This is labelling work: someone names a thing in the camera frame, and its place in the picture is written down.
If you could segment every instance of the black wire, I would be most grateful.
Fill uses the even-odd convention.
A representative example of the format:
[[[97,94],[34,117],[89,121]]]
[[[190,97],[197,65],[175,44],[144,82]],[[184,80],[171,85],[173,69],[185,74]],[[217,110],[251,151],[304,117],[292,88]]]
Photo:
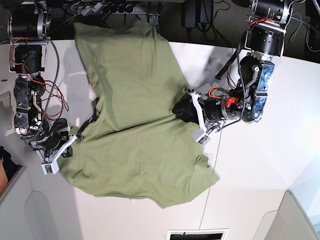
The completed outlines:
[[[103,16],[101,17],[101,22],[107,27],[110,28],[109,25],[106,23],[106,20],[108,17],[112,14],[112,12],[107,13],[106,17],[103,19]]]
[[[192,28],[186,27],[185,30],[186,30],[186,34],[188,35],[188,38],[189,38],[190,43],[193,43],[192,38],[191,38]]]
[[[54,84],[54,82],[53,82],[53,81],[50,81],[50,80],[45,80],[45,82],[50,82],[50,83]],[[61,115],[62,115],[62,112],[63,112],[63,110],[64,110],[63,94],[62,94],[62,92],[60,91],[60,89],[59,89],[59,87],[58,87],[57,85],[56,85],[55,87],[56,87],[56,89],[59,91],[60,97],[61,97],[61,112],[60,112],[59,116],[58,116],[56,119],[52,119],[52,118],[47,117],[47,119],[49,119],[49,120],[51,120],[51,121],[56,121],[56,120],[60,119],[60,118],[61,118]]]
[[[290,2],[298,3],[298,4],[302,3],[303,1],[304,1],[304,0],[301,0],[301,1],[297,1],[297,0],[290,0]]]
[[[225,3],[228,5],[227,8],[219,8],[215,14],[214,14],[214,3],[215,4],[220,4],[220,3]],[[208,17],[208,14],[207,14],[207,8],[206,8],[206,4],[205,4],[205,1],[202,0],[202,4],[203,4],[203,7],[204,7],[204,13],[205,13],[205,17],[206,17],[206,20],[209,22],[209,26],[208,28],[206,28],[205,25],[207,25],[207,23],[202,23],[201,24],[201,28],[199,27],[199,23],[197,25],[197,28],[200,32],[204,33],[204,36],[205,38],[209,41],[209,42],[215,42],[218,38],[217,34],[226,42],[227,46],[230,48],[231,47],[231,44],[230,42],[216,29],[215,25],[214,25],[214,21],[217,17],[217,14],[219,11],[227,11],[231,8],[231,5],[229,3],[227,3],[225,0],[221,0],[221,1],[218,1],[218,2],[215,2],[215,1],[212,1],[212,5],[211,5],[211,18],[209,20],[209,17]],[[207,35],[207,32],[212,29],[213,31],[213,34],[214,34],[214,39],[209,39],[208,38],[208,35]]]
[[[231,8],[231,5],[230,5],[229,3],[227,3],[225,0],[221,0],[220,2],[214,2],[214,3],[216,3],[216,4],[218,4],[218,3],[219,3],[219,4],[220,4],[220,3],[225,3],[225,4],[228,5],[227,8],[219,8],[219,9],[215,12],[215,14],[214,14],[214,16],[213,16],[211,28],[212,28],[213,32],[214,32],[214,33],[217,33],[217,34],[226,42],[227,46],[228,46],[229,48],[231,48],[230,42],[216,29],[216,27],[215,27],[215,25],[214,25],[214,21],[215,21],[217,15],[218,15],[218,12],[219,12],[219,11],[227,11],[227,10],[229,10],[229,9]]]
[[[227,71],[226,72],[226,74],[228,74],[228,76],[229,76],[229,79],[231,80],[231,82],[234,84],[234,86],[235,87],[237,87],[237,85],[235,84],[235,82],[232,80],[232,78],[231,78],[231,76],[230,76],[230,74],[229,74],[229,72]]]
[[[0,42],[0,45],[2,45],[2,44],[9,44],[10,43],[10,39],[6,39],[6,40],[3,40],[3,41],[1,41]]]
[[[230,125],[233,125],[235,123],[240,122],[242,117],[243,117],[243,115],[244,115],[244,113],[245,113],[245,109],[246,109],[246,103],[245,103],[245,101],[246,101],[246,89],[245,89],[245,81],[244,81],[244,77],[242,75],[242,69],[241,69],[241,65],[240,65],[240,51],[241,51],[241,47],[242,47],[242,42],[243,42],[243,40],[244,40],[246,35],[247,35],[247,32],[245,31],[241,36],[241,41],[240,41],[238,47],[236,48],[236,61],[237,61],[237,65],[238,65],[238,73],[239,73],[239,76],[240,76],[240,81],[241,81],[242,91],[243,91],[243,106],[242,106],[241,115],[240,115],[238,120],[223,126],[220,130],[225,129],[226,127],[228,127]]]
[[[59,53],[58,53],[58,50],[56,48],[56,45],[54,44],[54,42],[51,39],[49,39],[49,42],[51,43],[51,45],[52,45],[52,47],[54,49],[54,52],[55,52],[55,55],[56,55],[57,64],[56,64],[56,73],[55,73],[54,81],[53,81],[53,84],[52,84],[52,88],[51,88],[51,91],[49,93],[48,100],[46,101],[45,109],[43,111],[43,115],[42,115],[42,118],[41,118],[41,124],[39,126],[39,130],[40,131],[42,130],[42,126],[44,124],[45,115],[47,113],[47,110],[48,110],[48,107],[49,107],[49,102],[50,102],[51,96],[53,94],[54,88],[55,88],[57,80],[58,80],[59,69],[60,69],[60,58],[59,58]]]
[[[124,11],[124,16],[123,16],[123,25],[127,24],[127,12]]]
[[[292,16],[291,18],[292,18],[293,20],[297,20],[297,21],[299,21],[299,22],[303,22],[305,25],[309,26],[309,28],[313,29],[317,34],[320,34],[320,31],[319,31],[318,29],[316,29],[310,22],[307,22],[307,21],[305,21],[305,20],[303,20],[303,19],[300,19],[300,18],[297,18],[297,17],[295,17],[295,16]]]
[[[20,137],[20,139],[22,139],[22,140],[32,139],[32,138],[34,138],[34,137],[37,135],[37,133],[33,134],[32,136],[26,135],[25,137]]]
[[[64,11],[64,16],[63,16],[64,20],[66,20],[66,14],[68,14],[69,16],[74,16],[73,13],[68,12],[68,10],[67,10],[68,8],[64,9],[63,7],[61,7],[60,9],[62,9]]]

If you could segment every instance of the green cloth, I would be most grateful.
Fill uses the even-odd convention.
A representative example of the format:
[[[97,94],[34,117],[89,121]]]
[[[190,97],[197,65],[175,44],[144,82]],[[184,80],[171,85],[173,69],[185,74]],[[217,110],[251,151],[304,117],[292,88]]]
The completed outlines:
[[[168,41],[142,21],[121,30],[74,27],[99,117],[73,156],[59,159],[62,175],[96,197],[149,198],[162,208],[216,183],[192,137],[198,126],[171,112],[187,82]]]

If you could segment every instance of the black cable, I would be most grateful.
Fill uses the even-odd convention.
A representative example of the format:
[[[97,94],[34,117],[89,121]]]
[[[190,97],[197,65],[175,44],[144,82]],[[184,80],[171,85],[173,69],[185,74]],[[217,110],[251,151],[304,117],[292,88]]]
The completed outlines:
[[[10,39],[6,39],[6,40],[3,40],[3,41],[0,41],[0,45],[2,44],[9,44],[10,43]]]
[[[228,71],[229,66],[236,60],[237,58],[237,51],[232,54],[230,59],[226,62],[226,64],[223,66],[223,68],[218,72],[218,74],[215,76],[216,79],[221,80],[222,76]]]
[[[123,25],[127,24],[127,12],[124,11],[124,16],[123,16]]]
[[[243,91],[243,106],[242,106],[241,115],[240,115],[238,120],[223,126],[220,130],[225,129],[226,127],[228,127],[230,125],[233,125],[235,123],[240,122],[242,117],[243,117],[243,115],[244,115],[244,113],[245,113],[245,109],[246,109],[245,101],[246,101],[247,96],[246,96],[245,81],[244,81],[244,77],[242,75],[242,69],[241,69],[241,65],[240,65],[240,51],[241,51],[241,48],[242,48],[242,42],[243,42],[243,40],[244,40],[246,35],[247,35],[247,32],[245,31],[241,36],[241,41],[240,41],[238,47],[236,48],[236,61],[237,61],[237,65],[238,65],[238,73],[239,73],[239,76],[240,76],[240,81],[241,81],[242,91]]]
[[[54,84],[54,82],[53,82],[53,81],[50,81],[50,80],[45,80],[44,82],[50,82],[50,83]],[[56,89],[58,90],[58,92],[60,93],[60,97],[61,97],[61,112],[60,112],[59,116],[58,116],[56,119],[52,119],[52,118],[47,117],[47,119],[49,119],[49,120],[51,120],[51,121],[56,121],[56,120],[60,119],[60,118],[61,118],[61,115],[62,115],[62,112],[63,112],[63,110],[64,110],[63,94],[62,94],[62,92],[60,91],[60,89],[59,89],[59,87],[58,87],[57,85],[56,85],[55,87],[56,87]]]
[[[297,3],[297,4],[302,4],[302,3],[304,3],[306,0],[289,0],[290,2],[293,2],[293,3]]]
[[[291,34],[290,39],[289,39],[289,43],[292,44],[292,43],[295,41],[295,39],[296,39],[296,37],[297,37],[297,35],[298,35],[298,32],[299,32],[299,30],[301,29],[301,27],[302,27],[303,24],[304,24],[304,23],[302,22],[302,19],[301,19],[298,28]]]
[[[192,39],[191,39],[191,31],[192,31],[192,28],[191,28],[191,27],[186,27],[185,30],[186,30],[186,34],[188,35],[188,38],[189,38],[190,43],[193,43],[193,41],[192,41]]]
[[[320,31],[319,31],[318,29],[316,29],[311,23],[309,23],[309,22],[307,22],[307,21],[304,21],[301,16],[299,16],[299,17],[300,17],[300,18],[297,18],[297,17],[295,17],[295,16],[292,16],[292,17],[291,17],[293,20],[300,21],[300,25],[299,25],[299,27],[297,28],[297,30],[294,32],[294,34],[297,34],[297,33],[298,33],[299,29],[301,28],[301,24],[303,23],[304,26],[305,26],[305,28],[306,28],[306,31],[307,31],[306,36],[305,36],[305,44],[306,44],[306,46],[307,46],[308,49],[309,49],[311,52],[313,52],[313,53],[318,53],[318,52],[320,52],[320,49],[318,49],[318,50],[313,50],[312,47],[310,47],[310,43],[309,43],[309,40],[308,40],[308,37],[309,37],[309,39],[310,39],[311,29],[314,30],[314,32],[317,33],[317,34],[319,34],[319,35],[320,35]],[[294,40],[294,37],[295,37],[294,34],[291,36],[290,42],[291,42],[292,38],[293,38],[293,40]]]
[[[34,138],[37,134],[38,134],[38,133],[35,133],[35,134],[33,134],[32,136],[26,135],[25,137],[22,137],[22,136],[21,136],[20,139],[22,139],[22,140],[32,139],[32,138]]]
[[[106,23],[106,20],[108,19],[108,17],[112,14],[112,12],[109,12],[106,14],[106,17],[103,19],[104,15],[101,16],[101,22],[107,27],[110,28],[109,25]]]
[[[220,4],[220,3],[225,3],[228,5],[227,8],[219,8],[215,14],[214,14],[214,3],[216,4]],[[219,2],[215,2],[215,1],[212,1],[212,5],[211,5],[211,18],[209,20],[209,17],[208,17],[208,14],[207,14],[207,8],[206,8],[206,4],[205,4],[205,1],[202,0],[202,4],[203,4],[203,7],[204,7],[204,13],[205,13],[205,17],[206,17],[206,20],[209,22],[209,26],[208,28],[206,28],[205,25],[207,25],[207,23],[202,23],[201,24],[201,28],[199,27],[199,23],[197,25],[197,28],[200,32],[204,33],[204,36],[205,38],[209,41],[209,42],[215,42],[218,38],[218,35],[226,42],[227,46],[230,48],[231,47],[231,44],[230,42],[216,29],[215,25],[214,25],[214,21],[217,17],[217,14],[219,11],[227,11],[231,8],[231,5],[229,3],[227,3],[225,0],[221,0]],[[208,38],[208,35],[207,35],[207,32],[212,29],[213,31],[213,34],[214,34],[214,39],[211,40]]]
[[[218,34],[218,35],[226,42],[227,47],[231,48],[230,42],[216,29],[216,27],[215,27],[215,25],[214,25],[214,21],[215,21],[217,15],[218,15],[218,12],[219,12],[219,11],[227,11],[227,10],[229,10],[229,9],[231,8],[231,5],[230,5],[229,3],[227,3],[225,0],[221,0],[220,2],[214,2],[214,3],[216,3],[216,4],[225,3],[225,4],[228,5],[227,8],[219,8],[219,9],[215,12],[215,14],[214,14],[214,16],[213,16],[213,19],[212,19],[211,28],[212,28],[213,32],[215,33],[215,35]]]
[[[230,74],[229,74],[229,72],[227,71],[226,72],[226,74],[228,74],[228,77],[229,77],[229,79],[230,79],[230,81],[233,83],[233,85],[237,88],[237,84],[235,84],[235,82],[232,80],[232,78],[231,78],[231,76],[230,76]]]
[[[43,124],[44,124],[45,115],[46,115],[46,113],[47,113],[47,110],[48,110],[48,107],[49,107],[49,102],[50,102],[51,96],[52,96],[52,94],[53,94],[54,88],[55,88],[56,83],[57,83],[57,80],[58,80],[59,69],[60,69],[60,58],[59,58],[59,53],[58,53],[58,50],[57,50],[57,48],[56,48],[56,45],[54,44],[54,42],[53,42],[51,39],[49,39],[48,41],[51,43],[51,45],[52,45],[52,47],[53,47],[53,49],[54,49],[54,52],[55,52],[55,55],[56,55],[56,62],[57,62],[57,64],[56,64],[55,78],[54,78],[54,81],[53,81],[53,84],[52,84],[51,91],[50,91],[50,93],[49,93],[48,100],[46,101],[45,109],[44,109],[43,114],[42,114],[41,124],[40,124],[40,126],[39,126],[39,130],[40,130],[39,132],[41,132],[41,131],[43,130],[43,129],[42,129],[42,126],[43,126]]]

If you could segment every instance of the metal bracket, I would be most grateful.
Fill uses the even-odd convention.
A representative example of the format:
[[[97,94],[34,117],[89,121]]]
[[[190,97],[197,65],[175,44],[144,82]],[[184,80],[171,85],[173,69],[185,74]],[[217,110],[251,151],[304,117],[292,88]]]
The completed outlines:
[[[264,107],[268,98],[269,80],[274,72],[275,65],[273,63],[265,63],[263,65],[258,87],[255,93],[255,102],[252,108],[253,119],[258,122],[261,119]]]
[[[246,98],[248,97],[248,94],[249,94],[249,90],[250,90],[251,85],[254,84],[255,81],[257,80],[258,74],[259,74],[259,67],[258,67],[258,66],[254,66],[254,67],[253,67],[253,76],[252,76],[252,79],[251,79],[251,81],[245,86],[245,97],[246,97]]]
[[[35,106],[35,108],[38,110],[38,120],[41,120],[41,108],[38,106],[37,104],[37,95],[38,93],[36,91],[31,91],[31,95],[32,95],[32,102],[33,105]]]
[[[11,44],[13,44],[16,39],[17,38],[11,38]],[[23,45],[30,45],[30,46],[31,45],[38,45],[38,46],[42,46],[42,49],[44,47],[44,65],[41,66],[41,68],[42,68],[41,72],[44,72],[45,68],[46,68],[46,65],[47,65],[48,40],[46,40],[46,39],[32,39],[31,38],[31,39],[28,39],[27,41],[26,40],[21,40],[21,41],[16,42],[13,45],[12,50],[11,50],[10,58],[12,60],[15,60],[14,55],[15,55],[16,47],[23,46]],[[15,68],[15,66],[13,65],[13,63],[11,61],[9,61],[9,72],[10,73],[16,73],[16,68]]]
[[[249,23],[251,23],[254,20],[254,18],[249,17]],[[276,32],[281,34],[281,40],[282,40],[282,44],[281,44],[281,49],[279,50],[279,52],[277,53],[277,57],[282,57],[283,53],[284,53],[284,48],[285,48],[285,35],[287,33],[287,25],[286,24],[284,27],[281,26],[278,23],[275,22],[271,22],[271,21],[265,21],[265,22],[260,22],[258,23],[255,27],[259,27],[261,29],[264,29],[266,31],[271,31],[271,32]],[[244,48],[246,50],[250,50],[253,51],[250,47],[247,46],[248,44],[248,38],[249,38],[249,30],[246,31],[246,36],[245,36],[245,42],[244,42]]]
[[[42,170],[44,175],[47,174],[56,174],[59,171],[59,165],[58,165],[58,158],[63,154],[63,152],[71,146],[74,141],[77,140],[76,135],[72,135],[69,137],[69,140],[61,146],[59,151],[50,158],[45,159],[45,161],[42,163]]]
[[[191,95],[191,98],[192,98],[192,103],[193,103],[193,106],[195,107],[196,109],[196,113],[197,113],[197,116],[198,116],[198,120],[199,120],[199,126],[200,128],[206,133],[207,132],[207,128],[205,126],[205,121],[204,121],[204,115],[203,115],[203,112],[202,112],[202,107],[200,106],[199,102],[198,102],[198,98],[200,97],[199,96],[199,93],[197,93],[196,91],[190,93]]]

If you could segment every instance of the red cable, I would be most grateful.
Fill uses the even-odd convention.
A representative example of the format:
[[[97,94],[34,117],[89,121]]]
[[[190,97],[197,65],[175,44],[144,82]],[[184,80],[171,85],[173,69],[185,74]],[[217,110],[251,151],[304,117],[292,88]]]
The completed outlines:
[[[214,90],[220,89],[220,88],[221,88],[220,86],[213,86],[213,87],[209,90],[209,92],[208,92],[208,93],[209,93],[209,97],[220,100],[220,97],[212,95],[212,92],[213,92]]]
[[[28,37],[20,37],[18,38],[17,40],[15,40],[12,44],[11,44],[11,47],[10,47],[10,51],[9,51],[9,59],[10,59],[10,62],[13,64],[13,65],[21,65],[22,63],[21,62],[15,62],[11,59],[11,51],[12,51],[12,48],[14,47],[15,43],[20,41],[20,40],[27,40],[29,39]]]
[[[32,78],[27,74],[24,64],[22,64],[22,71],[23,71],[23,73],[26,75],[26,77],[27,77],[30,81],[32,81],[32,82],[34,82],[34,83],[37,83],[37,84],[46,85],[46,86],[49,86],[49,87],[52,88],[52,85],[50,85],[50,84],[48,84],[48,83],[40,82],[40,81],[36,81],[36,80],[32,79]],[[62,109],[65,108],[66,111],[68,112],[68,111],[69,111],[69,105],[68,105],[68,103],[65,101],[64,95],[63,95],[62,93],[61,93],[61,95],[62,95],[62,103],[61,103],[61,104],[62,104],[62,106],[63,106]],[[49,115],[49,114],[46,113],[46,114],[45,114],[45,117],[46,117],[46,118],[48,118],[48,117],[52,118],[52,117],[55,117],[55,116],[59,115],[60,113],[61,113],[61,110],[60,110],[57,114],[55,114],[55,115]]]

